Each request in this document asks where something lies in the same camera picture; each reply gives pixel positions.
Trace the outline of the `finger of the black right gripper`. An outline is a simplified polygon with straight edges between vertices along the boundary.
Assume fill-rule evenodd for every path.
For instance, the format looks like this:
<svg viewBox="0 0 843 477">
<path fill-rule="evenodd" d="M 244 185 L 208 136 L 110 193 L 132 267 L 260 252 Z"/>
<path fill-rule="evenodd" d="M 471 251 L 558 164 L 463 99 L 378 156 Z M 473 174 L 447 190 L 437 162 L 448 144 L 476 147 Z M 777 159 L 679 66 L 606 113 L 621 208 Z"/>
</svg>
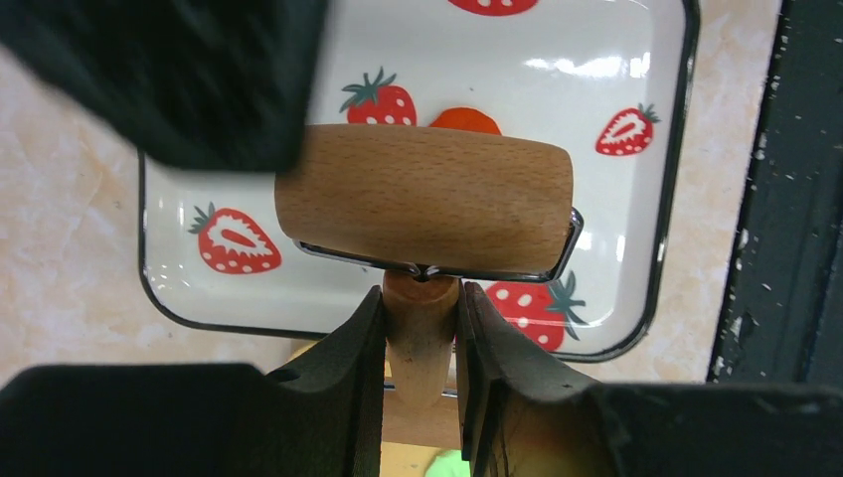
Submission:
<svg viewBox="0 0 843 477">
<path fill-rule="evenodd" d="M 286 173 L 325 1 L 4 0 L 1 43 L 160 163 Z"/>
</svg>

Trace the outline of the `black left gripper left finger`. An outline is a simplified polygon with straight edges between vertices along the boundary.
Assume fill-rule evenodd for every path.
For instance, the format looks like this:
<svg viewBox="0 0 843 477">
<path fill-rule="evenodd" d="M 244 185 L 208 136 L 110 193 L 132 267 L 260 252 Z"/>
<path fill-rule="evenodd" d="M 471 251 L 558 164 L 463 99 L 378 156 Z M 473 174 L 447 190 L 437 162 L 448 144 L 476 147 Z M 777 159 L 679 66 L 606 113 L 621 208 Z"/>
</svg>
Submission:
<svg viewBox="0 0 843 477">
<path fill-rule="evenodd" d="M 5 476 L 375 476 L 382 292 L 286 365 L 50 365 L 1 392 Z"/>
</svg>

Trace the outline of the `wooden pastry roller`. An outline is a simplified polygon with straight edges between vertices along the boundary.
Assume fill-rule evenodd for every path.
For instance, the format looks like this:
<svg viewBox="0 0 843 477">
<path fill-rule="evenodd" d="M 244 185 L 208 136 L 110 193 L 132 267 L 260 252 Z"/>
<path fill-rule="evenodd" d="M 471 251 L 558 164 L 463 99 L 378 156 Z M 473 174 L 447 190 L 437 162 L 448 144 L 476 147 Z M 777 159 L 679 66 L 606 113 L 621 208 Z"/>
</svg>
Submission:
<svg viewBox="0 0 843 477">
<path fill-rule="evenodd" d="M 463 279 L 558 278 L 584 221 L 569 154 L 462 130 L 312 125 L 277 175 L 276 216 L 302 251 L 384 272 L 388 441 L 459 444 L 448 381 Z"/>
</svg>

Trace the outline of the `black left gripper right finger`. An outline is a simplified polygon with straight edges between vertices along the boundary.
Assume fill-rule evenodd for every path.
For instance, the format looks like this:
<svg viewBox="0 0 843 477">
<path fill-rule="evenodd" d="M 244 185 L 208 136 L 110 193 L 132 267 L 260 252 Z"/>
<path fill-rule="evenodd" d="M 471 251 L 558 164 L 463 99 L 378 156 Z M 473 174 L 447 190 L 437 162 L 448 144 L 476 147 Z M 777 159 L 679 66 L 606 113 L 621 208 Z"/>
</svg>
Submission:
<svg viewBox="0 0 843 477">
<path fill-rule="evenodd" d="M 475 476 L 838 476 L 842 394 L 805 384 L 602 383 L 456 305 L 461 454 Z"/>
</svg>

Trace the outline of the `orange dough disc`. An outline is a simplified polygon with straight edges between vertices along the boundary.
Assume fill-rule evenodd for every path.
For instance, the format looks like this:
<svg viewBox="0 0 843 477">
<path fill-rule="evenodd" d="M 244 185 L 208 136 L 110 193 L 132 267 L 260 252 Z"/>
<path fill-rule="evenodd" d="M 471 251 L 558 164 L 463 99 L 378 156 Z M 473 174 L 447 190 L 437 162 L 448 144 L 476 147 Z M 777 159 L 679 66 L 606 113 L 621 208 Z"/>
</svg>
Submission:
<svg viewBox="0 0 843 477">
<path fill-rule="evenodd" d="M 463 106 L 444 110 L 429 127 L 501 135 L 501 130 L 493 118 L 480 110 Z"/>
</svg>

